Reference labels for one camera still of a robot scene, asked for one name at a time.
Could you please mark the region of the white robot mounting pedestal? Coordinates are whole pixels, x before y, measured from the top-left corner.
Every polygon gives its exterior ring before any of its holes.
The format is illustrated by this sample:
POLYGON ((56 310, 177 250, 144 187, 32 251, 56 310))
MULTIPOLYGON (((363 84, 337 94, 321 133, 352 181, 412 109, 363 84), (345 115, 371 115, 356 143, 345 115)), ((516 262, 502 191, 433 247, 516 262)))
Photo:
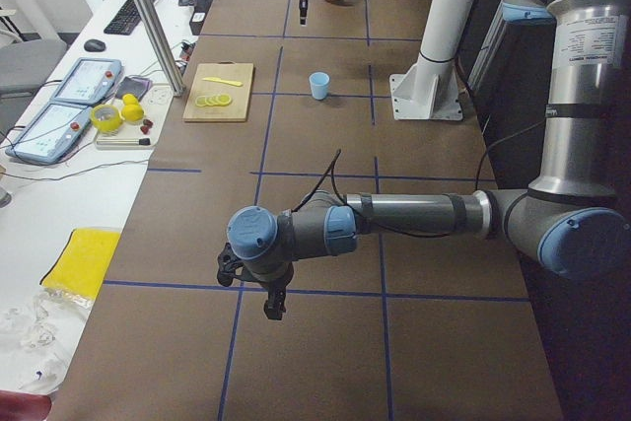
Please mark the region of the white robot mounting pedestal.
POLYGON ((432 0, 416 62, 389 77, 394 119, 463 119, 455 58, 473 1, 432 0))

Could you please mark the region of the yellow tape roll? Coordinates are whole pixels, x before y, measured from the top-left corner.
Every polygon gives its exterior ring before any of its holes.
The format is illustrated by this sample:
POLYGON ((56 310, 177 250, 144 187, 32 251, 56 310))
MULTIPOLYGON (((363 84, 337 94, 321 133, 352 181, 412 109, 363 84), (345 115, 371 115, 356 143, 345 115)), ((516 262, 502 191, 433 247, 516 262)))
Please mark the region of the yellow tape roll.
POLYGON ((90 114, 90 120, 100 133, 113 133, 122 125, 122 116, 114 105, 96 105, 90 114))

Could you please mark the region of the dark wallet pouch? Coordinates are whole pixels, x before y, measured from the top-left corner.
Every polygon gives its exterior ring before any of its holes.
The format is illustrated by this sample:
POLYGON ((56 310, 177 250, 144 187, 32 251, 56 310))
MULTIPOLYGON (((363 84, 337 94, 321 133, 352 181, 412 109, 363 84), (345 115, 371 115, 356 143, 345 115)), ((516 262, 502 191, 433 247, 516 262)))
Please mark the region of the dark wallet pouch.
POLYGON ((121 100, 125 95, 131 94, 136 99, 141 100, 152 86, 153 82, 150 79, 139 76, 126 76, 118 85, 114 96, 121 100))

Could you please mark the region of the crumpled clear plastic bag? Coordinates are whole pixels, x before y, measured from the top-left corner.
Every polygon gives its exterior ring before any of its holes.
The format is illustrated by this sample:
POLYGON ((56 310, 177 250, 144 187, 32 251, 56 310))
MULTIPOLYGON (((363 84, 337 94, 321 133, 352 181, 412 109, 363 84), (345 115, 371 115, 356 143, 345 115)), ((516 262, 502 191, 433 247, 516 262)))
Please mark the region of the crumpled clear plastic bag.
POLYGON ((52 394, 63 383, 94 302, 43 289, 1 311, 1 388, 52 394))

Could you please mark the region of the yellow lemon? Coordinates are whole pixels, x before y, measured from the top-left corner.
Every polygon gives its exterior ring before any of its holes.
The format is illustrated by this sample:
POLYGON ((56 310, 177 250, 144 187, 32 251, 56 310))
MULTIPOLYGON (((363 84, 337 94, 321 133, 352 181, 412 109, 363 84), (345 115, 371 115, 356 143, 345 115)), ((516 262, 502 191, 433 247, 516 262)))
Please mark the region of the yellow lemon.
POLYGON ((139 100, 133 94, 125 94, 122 96, 122 102, 125 105, 139 105, 139 100))
POLYGON ((138 122, 144 118, 145 112, 140 105, 123 105, 121 116, 127 122, 138 122))

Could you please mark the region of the yellow plastic knife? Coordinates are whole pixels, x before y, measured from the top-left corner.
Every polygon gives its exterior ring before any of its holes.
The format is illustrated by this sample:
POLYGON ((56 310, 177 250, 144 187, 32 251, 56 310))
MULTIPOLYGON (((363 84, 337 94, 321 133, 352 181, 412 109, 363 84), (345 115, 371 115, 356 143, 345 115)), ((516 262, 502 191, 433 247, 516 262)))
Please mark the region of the yellow plastic knife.
POLYGON ((217 84, 224 84, 224 85, 229 85, 233 87, 242 87, 244 85, 242 81, 223 79, 221 77, 203 77, 202 81, 212 82, 212 83, 217 83, 217 84))

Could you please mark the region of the black keyboard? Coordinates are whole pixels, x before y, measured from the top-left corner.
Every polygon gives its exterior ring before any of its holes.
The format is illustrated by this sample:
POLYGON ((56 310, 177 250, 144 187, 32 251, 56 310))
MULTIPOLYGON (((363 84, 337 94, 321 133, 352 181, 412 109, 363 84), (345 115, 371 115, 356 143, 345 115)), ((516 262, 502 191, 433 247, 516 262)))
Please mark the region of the black keyboard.
POLYGON ((104 28, 106 35, 131 35, 140 24, 141 16, 134 0, 126 0, 104 28))

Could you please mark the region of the teach pendant tablet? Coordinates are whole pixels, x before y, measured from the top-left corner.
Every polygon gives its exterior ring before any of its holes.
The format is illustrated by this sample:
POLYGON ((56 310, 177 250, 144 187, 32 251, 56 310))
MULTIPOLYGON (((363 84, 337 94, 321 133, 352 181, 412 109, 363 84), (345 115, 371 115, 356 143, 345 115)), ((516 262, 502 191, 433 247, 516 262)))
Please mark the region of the teach pendant tablet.
POLYGON ((76 105, 96 105, 112 90, 121 72, 120 60, 79 58, 52 99, 76 105))
POLYGON ((11 140, 5 153, 29 164, 58 163, 90 127, 91 112, 90 106, 50 101, 11 140))

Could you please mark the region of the aluminium frame post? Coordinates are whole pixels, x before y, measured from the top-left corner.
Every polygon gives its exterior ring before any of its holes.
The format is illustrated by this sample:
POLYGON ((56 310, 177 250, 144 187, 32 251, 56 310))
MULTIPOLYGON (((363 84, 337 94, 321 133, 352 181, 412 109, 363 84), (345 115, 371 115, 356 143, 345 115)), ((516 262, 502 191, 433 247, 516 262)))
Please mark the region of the aluminium frame post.
POLYGON ((159 20, 153 0, 134 0, 141 21, 156 54, 158 62, 172 88, 175 97, 181 97, 185 90, 182 75, 175 63, 172 49, 159 20))

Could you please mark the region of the black computer mouse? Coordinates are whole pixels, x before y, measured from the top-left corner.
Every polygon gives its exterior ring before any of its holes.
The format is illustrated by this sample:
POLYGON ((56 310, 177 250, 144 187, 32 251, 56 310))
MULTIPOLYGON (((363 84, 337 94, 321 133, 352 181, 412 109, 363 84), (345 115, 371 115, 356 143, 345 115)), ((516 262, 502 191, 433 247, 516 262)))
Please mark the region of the black computer mouse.
POLYGON ((84 45, 84 50, 87 52, 104 52, 106 50, 106 44, 99 39, 88 39, 84 45))

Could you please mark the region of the light blue plastic cup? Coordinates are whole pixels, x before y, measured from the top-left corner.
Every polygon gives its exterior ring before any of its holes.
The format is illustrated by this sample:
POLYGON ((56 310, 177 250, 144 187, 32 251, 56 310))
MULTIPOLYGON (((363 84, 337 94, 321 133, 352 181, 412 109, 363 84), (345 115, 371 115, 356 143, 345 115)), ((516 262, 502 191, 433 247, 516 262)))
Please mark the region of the light blue plastic cup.
POLYGON ((309 77, 312 97, 317 101, 322 101, 328 95, 330 77, 325 72, 314 72, 309 77))

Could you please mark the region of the yellow cloth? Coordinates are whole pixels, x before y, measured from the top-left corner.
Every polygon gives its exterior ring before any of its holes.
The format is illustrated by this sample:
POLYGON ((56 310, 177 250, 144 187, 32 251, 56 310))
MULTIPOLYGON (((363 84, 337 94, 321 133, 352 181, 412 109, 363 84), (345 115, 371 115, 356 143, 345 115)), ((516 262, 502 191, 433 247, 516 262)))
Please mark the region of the yellow cloth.
POLYGON ((119 231, 113 230, 75 229, 39 284, 93 301, 102 287, 120 236, 119 231))

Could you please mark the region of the wooden cutting board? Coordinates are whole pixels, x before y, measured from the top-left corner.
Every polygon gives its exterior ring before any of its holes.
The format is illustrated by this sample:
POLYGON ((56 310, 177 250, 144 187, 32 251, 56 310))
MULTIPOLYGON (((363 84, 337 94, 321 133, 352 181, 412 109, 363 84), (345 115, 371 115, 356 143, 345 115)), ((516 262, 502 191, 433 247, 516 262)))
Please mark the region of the wooden cutting board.
POLYGON ((248 116, 254 65, 252 63, 200 63, 195 71, 182 119, 184 122, 245 122, 248 116), (242 81, 242 87, 202 81, 203 77, 221 77, 242 81), (204 96, 228 94, 227 106, 203 106, 204 96))

